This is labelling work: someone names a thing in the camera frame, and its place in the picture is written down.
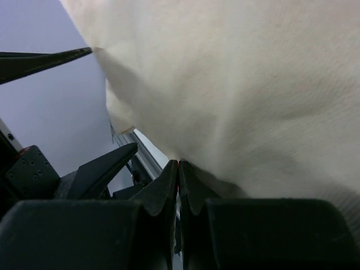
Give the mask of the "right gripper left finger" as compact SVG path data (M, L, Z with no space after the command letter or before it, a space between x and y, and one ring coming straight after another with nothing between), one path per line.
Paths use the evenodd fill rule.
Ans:
M178 161L131 200L141 203L132 242L129 269L172 269L178 191Z

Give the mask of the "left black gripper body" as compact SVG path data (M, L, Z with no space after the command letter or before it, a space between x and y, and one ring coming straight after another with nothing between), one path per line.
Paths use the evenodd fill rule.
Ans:
M60 177L36 145L22 147L1 121L1 208L21 200L66 197L75 175Z

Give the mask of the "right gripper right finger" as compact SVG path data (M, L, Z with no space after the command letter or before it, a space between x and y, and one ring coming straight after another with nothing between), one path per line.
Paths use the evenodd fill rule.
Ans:
M217 269L206 199L219 196L200 181L192 165L180 161L180 223L184 269Z

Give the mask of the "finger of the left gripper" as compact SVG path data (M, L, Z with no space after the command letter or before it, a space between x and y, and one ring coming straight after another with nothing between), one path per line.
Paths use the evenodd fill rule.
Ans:
M1 52L1 84L66 64L91 53L90 47L59 53Z
M97 199L107 185L130 161L138 150L136 143L129 143L82 166L76 172L68 199Z

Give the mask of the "beige cloth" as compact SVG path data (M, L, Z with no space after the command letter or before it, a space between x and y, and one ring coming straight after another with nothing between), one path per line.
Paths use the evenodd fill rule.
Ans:
M359 190L358 1L62 1L139 130L254 197Z

